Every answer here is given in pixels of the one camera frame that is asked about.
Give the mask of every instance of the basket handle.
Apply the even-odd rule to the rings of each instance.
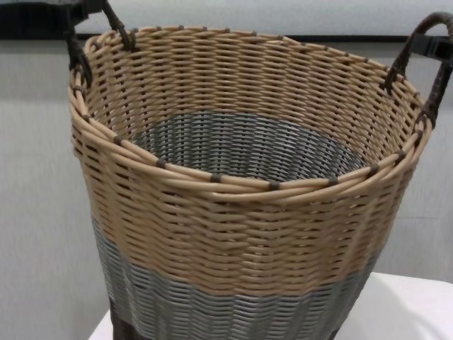
[[[439,24],[446,25],[448,38],[425,35],[429,29]],[[419,118],[423,116],[429,118],[432,126],[435,127],[439,106],[453,70],[453,15],[445,12],[433,13],[427,16],[409,36],[382,85],[382,88],[386,89],[389,94],[391,94],[392,84],[397,75],[405,76],[409,57],[412,53],[425,55],[442,62],[432,85],[431,93],[419,115]]]

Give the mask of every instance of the white table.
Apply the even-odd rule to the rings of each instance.
[[[108,312],[89,340],[111,339]],[[373,273],[335,340],[453,340],[453,285]]]

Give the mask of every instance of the wicker basket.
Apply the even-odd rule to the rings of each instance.
[[[452,68],[198,27],[88,40],[69,87],[115,340],[327,340],[382,250]]]

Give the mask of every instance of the tan wicker weave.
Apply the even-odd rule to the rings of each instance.
[[[436,23],[453,36],[445,13],[416,32]],[[93,83],[76,69],[69,87],[75,154],[107,244],[105,271],[118,254],[131,266],[112,274],[109,287],[131,268],[212,297],[290,298],[355,273],[366,279],[443,94],[435,87],[424,108],[397,72],[408,47],[389,72],[367,58],[281,36],[183,26],[131,35],[132,52],[113,31],[89,39]],[[448,73],[442,67],[437,85]],[[301,134],[309,142],[295,137]],[[320,143],[321,151],[307,147]],[[304,147],[300,158],[288,156]],[[327,152],[338,158],[335,169]],[[178,331],[172,327],[166,332]],[[138,328],[147,335],[147,325]],[[313,332],[261,339],[326,339]]]

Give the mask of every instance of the basket rim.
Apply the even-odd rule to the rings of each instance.
[[[251,31],[207,29],[199,26],[188,28],[184,28],[183,26],[169,26],[165,28],[158,26],[145,27],[136,31],[135,34],[139,37],[140,35],[146,35],[150,32],[155,33],[160,30],[195,30],[196,32],[205,32],[208,30],[216,33],[235,33],[254,38],[274,38],[277,43],[303,44],[302,42],[297,42],[281,35],[261,35]],[[121,46],[122,41],[119,33],[108,31],[102,35],[93,36],[86,41],[85,53],[101,53],[107,43],[115,46],[115,48]],[[346,52],[319,44],[307,43],[306,45],[322,47],[339,56],[346,54]],[[347,55],[360,58],[361,60],[367,59],[349,53]],[[382,69],[388,69],[383,64],[373,60],[367,59],[367,62]],[[405,77],[398,76],[397,81],[403,83],[414,93],[421,107],[423,101],[420,99],[420,94],[416,88]],[[245,202],[253,200],[264,202],[271,200],[274,203],[288,204],[355,195],[363,192],[365,188],[374,186],[382,181],[388,181],[394,176],[413,168],[418,162],[433,129],[429,119],[419,120],[415,123],[413,134],[406,140],[406,143],[400,150],[396,150],[393,154],[381,159],[376,164],[348,172],[337,178],[304,178],[276,183],[274,181],[227,174],[219,176],[219,174],[212,174],[207,171],[172,163],[165,163],[162,166],[159,163],[159,158],[154,154],[126,139],[122,139],[121,136],[117,135],[109,127],[91,117],[84,98],[85,90],[86,82],[84,81],[83,74],[76,67],[71,72],[68,88],[70,111],[73,124],[77,126],[85,138],[108,149],[112,152],[113,159],[126,163],[133,169],[143,171],[152,176],[158,176],[167,185],[180,189],[199,191],[200,195],[215,201]]]

